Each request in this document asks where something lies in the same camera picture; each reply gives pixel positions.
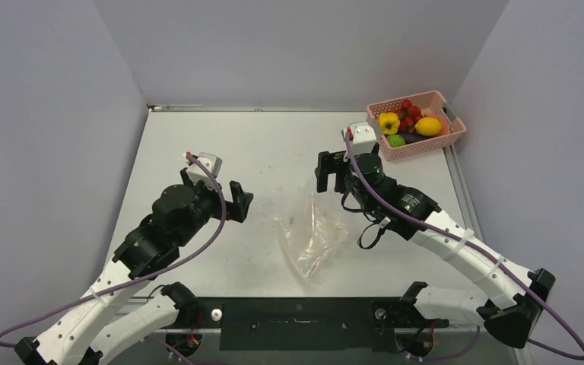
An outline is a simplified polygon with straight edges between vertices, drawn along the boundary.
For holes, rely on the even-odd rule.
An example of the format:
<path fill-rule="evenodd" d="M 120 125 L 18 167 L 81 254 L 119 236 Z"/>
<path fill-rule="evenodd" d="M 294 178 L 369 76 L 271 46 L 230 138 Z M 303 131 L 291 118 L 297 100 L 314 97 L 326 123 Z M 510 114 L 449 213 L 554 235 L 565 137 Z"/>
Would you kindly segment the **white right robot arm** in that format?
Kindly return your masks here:
<path fill-rule="evenodd" d="M 371 247 L 383 234 L 397 233 L 438 256 L 477 287 L 477 291 L 464 292 L 415 282 L 401 298 L 401 319 L 409 325 L 435 319 L 482 325 L 501 343 L 525 347 L 556 282 L 554 275 L 502 257 L 428 195 L 388 177 L 377 154 L 360 154 L 356 162 L 364 181 L 345 151 L 319 153 L 317 191 L 325 192 L 329 176 L 335 175 L 335 191 L 343 198 L 353 196 L 359 205 L 355 212 L 376 227 Z"/>

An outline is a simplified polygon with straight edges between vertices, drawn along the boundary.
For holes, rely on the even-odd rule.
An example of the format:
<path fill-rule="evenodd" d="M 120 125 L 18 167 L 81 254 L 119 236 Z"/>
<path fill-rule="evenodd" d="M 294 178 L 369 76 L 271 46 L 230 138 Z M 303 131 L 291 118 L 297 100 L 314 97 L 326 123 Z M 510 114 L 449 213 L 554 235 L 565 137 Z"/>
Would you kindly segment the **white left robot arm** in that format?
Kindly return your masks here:
<path fill-rule="evenodd" d="M 22 338 L 14 351 L 25 364 L 105 364 L 154 330 L 193 323 L 198 300 L 184 284 L 168 284 L 149 304 L 121 319 L 118 310 L 179 258 L 179 250 L 214 218 L 244 222 L 254 199 L 235 181 L 232 199 L 220 197 L 197 166 L 181 170 L 182 183 L 169 186 L 152 212 L 129 232 L 85 302 L 68 310 L 36 337 Z"/>

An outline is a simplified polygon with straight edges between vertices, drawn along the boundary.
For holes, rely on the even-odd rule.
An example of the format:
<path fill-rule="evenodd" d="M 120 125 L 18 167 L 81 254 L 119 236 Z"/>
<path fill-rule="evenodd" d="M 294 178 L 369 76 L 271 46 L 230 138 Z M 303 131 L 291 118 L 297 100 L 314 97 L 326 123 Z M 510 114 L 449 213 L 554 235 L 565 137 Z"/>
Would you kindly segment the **pink plastic basket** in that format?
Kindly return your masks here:
<path fill-rule="evenodd" d="M 371 126 L 379 127 L 377 121 L 379 114 L 391 112 L 394 109 L 398 110 L 403 100 L 409 100 L 414 105 L 419 106 L 426 113 L 426 116 L 438 118 L 443 123 L 443 130 L 438 136 L 425 138 L 421 141 L 413 141 L 401 147 L 392 147 L 388 142 L 388 138 L 382 136 L 382 132 L 377 132 L 379 153 L 387 161 L 448 147 L 466 133 L 467 127 L 464 122 L 454 113 L 447 99 L 437 90 L 369 104 L 367 106 L 368 123 Z"/>

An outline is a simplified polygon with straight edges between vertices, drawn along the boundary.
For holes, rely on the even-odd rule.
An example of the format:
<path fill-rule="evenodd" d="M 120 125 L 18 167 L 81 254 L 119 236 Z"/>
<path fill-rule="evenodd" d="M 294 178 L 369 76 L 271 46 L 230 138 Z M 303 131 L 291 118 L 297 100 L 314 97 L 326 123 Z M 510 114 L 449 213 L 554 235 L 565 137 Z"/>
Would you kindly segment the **clear zip top bag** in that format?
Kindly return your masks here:
<path fill-rule="evenodd" d="M 334 192 L 304 192 L 273 218 L 285 261 L 299 281 L 314 281 L 351 238 L 351 222 Z"/>

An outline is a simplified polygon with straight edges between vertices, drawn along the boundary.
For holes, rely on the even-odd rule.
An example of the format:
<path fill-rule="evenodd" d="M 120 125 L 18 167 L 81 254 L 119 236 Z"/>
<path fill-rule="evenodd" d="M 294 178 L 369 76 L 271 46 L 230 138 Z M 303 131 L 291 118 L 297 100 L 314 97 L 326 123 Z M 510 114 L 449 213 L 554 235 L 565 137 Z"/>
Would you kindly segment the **yellow lemon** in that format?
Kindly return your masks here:
<path fill-rule="evenodd" d="M 415 123 L 414 129 L 419 135 L 433 137 L 441 133 L 443 127 L 441 121 L 438 118 L 425 116 Z"/>

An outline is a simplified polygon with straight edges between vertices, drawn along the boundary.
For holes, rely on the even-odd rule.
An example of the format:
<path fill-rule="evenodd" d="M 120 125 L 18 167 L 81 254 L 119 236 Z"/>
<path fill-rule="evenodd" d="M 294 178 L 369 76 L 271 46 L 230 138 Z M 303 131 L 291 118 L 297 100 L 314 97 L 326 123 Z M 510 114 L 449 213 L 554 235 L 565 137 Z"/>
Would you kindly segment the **yellow bell pepper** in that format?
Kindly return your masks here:
<path fill-rule="evenodd" d="M 378 123 L 384 135 L 395 135 L 401 126 L 401 120 L 398 114 L 394 112 L 380 113 Z"/>

